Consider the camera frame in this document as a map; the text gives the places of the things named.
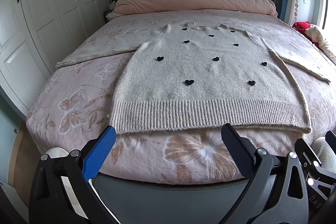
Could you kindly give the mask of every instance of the red pillow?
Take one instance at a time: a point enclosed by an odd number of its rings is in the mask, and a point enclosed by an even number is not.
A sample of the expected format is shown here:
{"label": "red pillow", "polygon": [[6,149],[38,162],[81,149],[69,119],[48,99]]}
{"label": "red pillow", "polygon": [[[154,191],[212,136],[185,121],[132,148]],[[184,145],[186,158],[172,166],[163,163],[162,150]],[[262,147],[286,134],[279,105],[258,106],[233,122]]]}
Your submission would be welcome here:
{"label": "red pillow", "polygon": [[304,31],[305,29],[308,29],[310,26],[310,23],[308,21],[306,22],[295,22],[293,24],[293,28],[297,28],[300,31]]}

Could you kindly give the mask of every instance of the gray knit sweater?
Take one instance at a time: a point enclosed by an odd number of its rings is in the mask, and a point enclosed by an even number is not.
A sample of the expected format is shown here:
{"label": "gray knit sweater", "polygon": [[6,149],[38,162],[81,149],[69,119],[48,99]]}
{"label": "gray knit sweater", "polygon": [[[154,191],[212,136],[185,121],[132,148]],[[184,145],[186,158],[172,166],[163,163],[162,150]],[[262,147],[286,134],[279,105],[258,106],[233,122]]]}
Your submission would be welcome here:
{"label": "gray knit sweater", "polygon": [[307,102],[284,61],[329,82],[318,68],[279,45],[226,25],[189,23],[161,30],[159,37],[139,47],[118,81],[110,115],[118,134],[227,122],[311,131]]}

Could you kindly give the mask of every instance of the screw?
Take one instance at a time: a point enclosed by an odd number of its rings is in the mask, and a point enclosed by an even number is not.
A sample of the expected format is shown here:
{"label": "screw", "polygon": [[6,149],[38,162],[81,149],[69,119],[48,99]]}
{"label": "screw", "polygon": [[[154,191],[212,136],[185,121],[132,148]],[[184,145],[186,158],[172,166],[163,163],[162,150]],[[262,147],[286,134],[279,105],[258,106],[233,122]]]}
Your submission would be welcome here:
{"label": "screw", "polygon": [[292,159],[296,159],[297,155],[295,152],[290,152],[289,153],[289,156],[292,158]]}
{"label": "screw", "polygon": [[72,150],[71,153],[70,153],[70,155],[72,157],[77,157],[79,155],[79,151],[78,150]]}
{"label": "screw", "polygon": [[310,186],[314,184],[314,180],[312,178],[309,178],[307,182]]}
{"label": "screw", "polygon": [[258,148],[257,152],[258,152],[259,155],[266,155],[267,154],[267,151],[263,148]]}
{"label": "screw", "polygon": [[43,154],[42,156],[41,156],[41,160],[46,160],[48,158],[48,154]]}

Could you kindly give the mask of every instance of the pink bedspread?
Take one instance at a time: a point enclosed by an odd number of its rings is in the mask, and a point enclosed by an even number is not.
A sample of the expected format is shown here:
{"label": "pink bedspread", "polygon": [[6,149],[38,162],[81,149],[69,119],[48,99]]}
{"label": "pink bedspread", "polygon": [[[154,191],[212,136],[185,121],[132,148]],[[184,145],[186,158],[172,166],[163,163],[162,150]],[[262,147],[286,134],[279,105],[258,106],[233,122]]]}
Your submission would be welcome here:
{"label": "pink bedspread", "polygon": [[[323,68],[330,84],[288,65],[303,90],[310,111],[312,133],[308,143],[336,125],[336,72],[330,62],[303,38],[273,16],[226,10],[159,12],[118,17],[103,26],[95,37],[108,39],[127,32],[152,29],[168,23],[195,21],[199,25],[220,23],[245,29],[286,47]],[[89,38],[86,43],[94,45]],[[36,99],[27,127],[40,152],[52,147],[81,149],[107,125],[114,85],[132,53],[98,58],[58,69]],[[293,150],[298,133],[238,129],[256,147],[271,154]],[[221,141],[220,128],[178,132],[149,132],[118,136],[101,172],[116,177],[170,184],[195,184],[239,178],[236,165]]]}
{"label": "pink bedspread", "polygon": [[220,9],[263,15],[277,15],[270,0],[118,0],[107,17],[143,14],[161,11]]}

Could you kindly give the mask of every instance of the floor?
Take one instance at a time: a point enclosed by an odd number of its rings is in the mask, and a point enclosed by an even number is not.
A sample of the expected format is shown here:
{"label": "floor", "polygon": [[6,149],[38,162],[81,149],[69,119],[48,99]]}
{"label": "floor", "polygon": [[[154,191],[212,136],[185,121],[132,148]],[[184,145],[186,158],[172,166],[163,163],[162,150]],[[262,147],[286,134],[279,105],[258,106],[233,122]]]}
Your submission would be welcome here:
{"label": "floor", "polygon": [[9,184],[29,208],[30,189],[41,154],[31,138],[25,122],[22,122],[14,142],[9,163]]}

